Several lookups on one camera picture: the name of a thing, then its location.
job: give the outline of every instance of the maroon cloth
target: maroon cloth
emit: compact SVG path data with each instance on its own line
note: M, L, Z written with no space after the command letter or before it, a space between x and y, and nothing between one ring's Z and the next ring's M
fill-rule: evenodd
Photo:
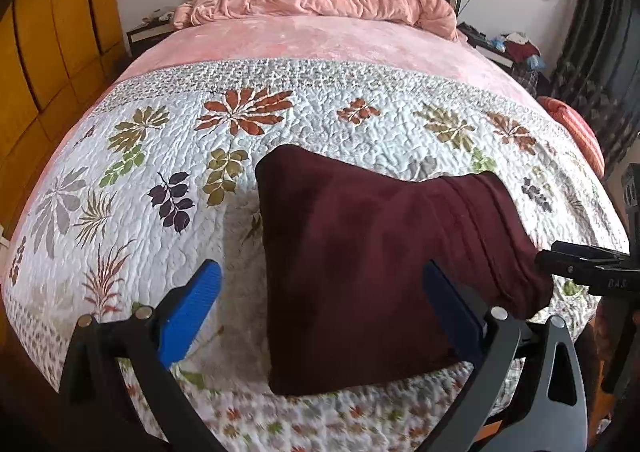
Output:
M507 51L507 55L517 64L524 62L531 55L540 56L540 51L531 42L517 44L507 40L504 42L504 48Z
M283 145L255 169L268 281L269 384L304 395L458 361L420 282L436 260L525 319L551 276L490 172L404 182Z

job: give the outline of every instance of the green leaf print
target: green leaf print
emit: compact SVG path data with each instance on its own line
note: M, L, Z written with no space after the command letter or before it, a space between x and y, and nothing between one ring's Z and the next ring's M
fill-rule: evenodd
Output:
M183 369L180 369L180 374L191 385L194 385L195 387L200 389L207 388L204 384L204 377L199 372L187 372Z
M274 421L270 424L267 425L267 432L269 434L276 435L276 434L282 434L282 424L279 421Z
M578 293L582 292L583 289L584 289L584 286L578 286L571 279L568 279L562 285L562 292L564 292L564 294L567 295L568 297L571 297L573 295L577 295Z
M389 421L400 421L402 419L402 412L395 408L388 414L388 416L386 416L386 418Z
M474 174L480 174L488 170L489 172L495 172L496 169L495 160L489 156L485 156L484 152L477 147L474 147L471 153L471 168Z
M125 152L122 155L122 159L111 165L106 171L104 176L98 183L100 188L104 188L108 185L116 183L120 176L124 176L132 171L133 167L139 167L145 161L145 155L142 152L142 145L138 144L130 151Z

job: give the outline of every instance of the gray leaf print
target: gray leaf print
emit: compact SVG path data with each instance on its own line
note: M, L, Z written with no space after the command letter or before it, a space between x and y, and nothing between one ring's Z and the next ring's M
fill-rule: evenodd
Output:
M61 188L66 187L70 183L73 183L73 181L75 181L76 178L78 178L78 176L81 175L82 172L84 172L86 169L87 167L82 167L75 171L72 170L71 172L69 172L69 174L65 176L65 178L62 180L62 183L60 183L60 186L56 187L56 189L60 190Z
M51 204L51 197L46 198L42 203L40 203L38 205L38 208L36 208L36 215L38 215L39 212L42 211L42 209L47 208L49 205Z
M76 192L84 187L86 187L86 183L84 179L77 179L72 183L68 184L67 186L62 187L60 190L63 190L65 192Z
M429 179L438 167L438 160L427 156L422 161L411 161L409 171L411 171L411 181L424 181Z
M45 236L45 245L47 246L47 253L49 257L54 258L55 255L53 253L53 216L49 218L49 225L47 226L47 235Z
M69 231L69 214L66 212L65 206L58 201L56 206L56 218L58 220L58 229L60 233L66 236Z
M38 218L35 225L33 226L33 230L31 231L31 235L36 234L35 242L33 245L33 253L36 253L38 246L40 245L40 241L42 240L42 236L44 235L44 230L47 228L47 223L49 223L49 217L51 216L50 210L45 210L42 215Z
M38 219L31 229L31 235L35 234L33 253L38 251L42 236L46 232L45 244L47 253L50 258L54 258L56 226L63 236L69 231L71 224L69 213L75 212L80 208L80 198L76 197L74 192L77 193L86 187L84 179L78 179L78 177L86 170L87 167L72 170L61 183L55 180L53 188L47 190L45 197L35 210L38 214Z
M80 199L76 196L60 194L60 199L62 199L62 202L65 204L65 208L70 212L75 212L80 208Z

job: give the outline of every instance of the wooden wardrobe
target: wooden wardrobe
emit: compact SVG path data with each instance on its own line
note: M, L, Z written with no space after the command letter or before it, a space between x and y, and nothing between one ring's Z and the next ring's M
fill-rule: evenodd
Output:
M0 225L10 238L69 128L113 82L116 0L13 0L0 21Z

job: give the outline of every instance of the leaf pattern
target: leaf pattern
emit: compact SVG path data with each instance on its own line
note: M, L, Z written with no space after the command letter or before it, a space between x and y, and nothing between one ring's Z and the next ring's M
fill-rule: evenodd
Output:
M207 168L212 172L202 187L202 191L209 195L207 205L210 207L222 203L225 199L225 192L236 191L234 179L244 171L242 162L248 160L249 155L241 149L227 153L223 149L217 148L212 151L211 157Z
M82 138L80 138L77 142L74 143L74 146L78 145L79 143L84 142L84 140L86 140L87 138L93 136L94 135L94 131L95 131L95 125L92 125L91 128L84 134L84 136Z
M20 246L15 251L14 260L9 268L9 278L12 284L15 286L15 281L18 280L18 273L20 273L20 263L22 262L22 254L24 253L24 245L27 242L27 237L24 236L20 242Z
M76 236L76 241L79 242L81 248L84 248L88 242L94 242L99 230L104 236L104 225L111 217L111 204L114 197L115 193L103 195L100 192L100 195L97 196L93 190L89 190L86 208L82 208L82 215L74 224L74 226L81 227Z
M524 178L524 185L520 187L522 193L527 195L535 204L542 208L543 212L551 212L551 204L546 199L546 196L540 191L540 189L532 184L530 178Z
M362 98L356 98L353 102L351 102L351 107L347 107L344 109L340 109L336 111L338 114L338 118L341 120L346 120L347 122L351 122L352 124L358 125L360 122L363 122L371 115L379 116L380 111L377 110L373 106L368 106L367 103Z
M115 245L112 246L106 256L100 254L100 246L98 245L98 258L95 269L89 267L89 271L84 272L86 282L83 282L82 285L88 289L84 299L94 306L92 315L99 321L109 312L122 311L117 305L120 294L112 290L117 284L124 282L124 279L117 275L125 261L130 257L130 254L126 254L123 257L120 257L120 254L132 242L133 239L127 244L118 247L117 250L115 250Z
M40 242L44 236L47 254L50 258L55 258L55 227L58 227L58 231L62 235L66 235L68 232L70 223L69 212L75 212L80 208L80 199L74 194L86 187L84 179L78 178L86 170L87 167L72 170L62 181L56 178L53 183L53 188L45 192L42 201L36 208L36 222L31 230L31 235L35 235L33 253L38 251Z
M124 176L131 172L133 166L139 167L145 161L145 155L142 152L142 145L138 144L131 150L122 155L122 159L111 165L104 171L104 176L100 180L98 186L100 188L116 183L120 176Z
M166 228L173 226L175 231L181 234L191 221L185 210L195 206L193 200L186 197L182 198L189 191L188 185L182 183L189 174L176 172L171 175L169 182L159 172L158 175L162 180L162 185L156 185L149 191L148 196L151 197L151 204L153 206L160 205L158 215L161 219L164 219L162 226Z
M460 120L453 111L427 104L422 104L422 108L423 111L416 111L414 115L427 120L424 128L436 132L440 142L451 142L455 148L463 147L467 152L471 152L474 142L468 133L476 130L473 125L469 125L466 120Z
M109 138L111 143L108 148L113 149L114 152L130 151L139 142L145 141L147 129L160 129L168 121L169 113L165 106L157 111L154 111L151 106L148 106L144 112L136 109L131 122L120 122L114 126L117 132Z
M486 156L479 148L474 147L471 153L471 168L475 174L480 174L487 170L489 172L495 172L496 167L497 165L493 158Z
M262 230L262 215L260 212L251 216L251 229L242 240L242 244L245 244L249 239L257 237Z
M562 285L562 292L569 297L573 295L577 295L578 293L581 293L583 290L584 290L584 286L578 286L570 278L567 279Z
M191 385L194 385L197 388L206 388L204 383L204 376L202 376L199 372L188 372L183 369L179 369L182 377L187 380Z
M271 96L268 94L267 88L255 94L253 88L243 88L240 93L228 90L224 93L222 102L205 102L204 108L209 114L198 118L202 123L197 125L195 130L229 122L229 132L232 136L238 133L238 128L253 136L264 134L264 129L259 124L277 124L284 120L284 117L271 113L293 107L293 103L287 100L293 91L282 91Z
M486 112L485 114L491 123L497 127L494 133L501 136L502 142L505 145L513 142L520 150L528 152L532 156L536 155L533 146L536 145L538 140L531 135L529 129L523 127L516 122L516 120L512 120L505 114L498 114L498 112Z

